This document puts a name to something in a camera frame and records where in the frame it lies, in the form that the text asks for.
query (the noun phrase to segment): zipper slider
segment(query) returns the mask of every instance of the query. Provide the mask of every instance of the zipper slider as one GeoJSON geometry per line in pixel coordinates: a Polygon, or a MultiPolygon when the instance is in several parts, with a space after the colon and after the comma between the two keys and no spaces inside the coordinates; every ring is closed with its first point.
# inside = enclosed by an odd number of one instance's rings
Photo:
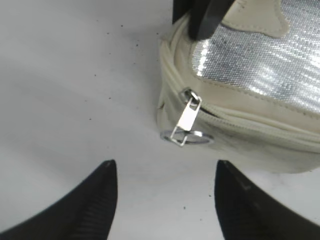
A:
{"type": "Polygon", "coordinates": [[[170,131],[170,135],[168,135],[168,131],[164,131],[161,133],[161,137],[180,147],[183,147],[185,144],[207,144],[213,142],[214,139],[210,135],[200,131],[192,131],[192,127],[201,108],[201,97],[191,89],[183,91],[182,95],[187,102],[180,119],[173,131],[170,131]],[[188,137],[191,136],[201,138],[201,140],[187,141],[188,137]]]}

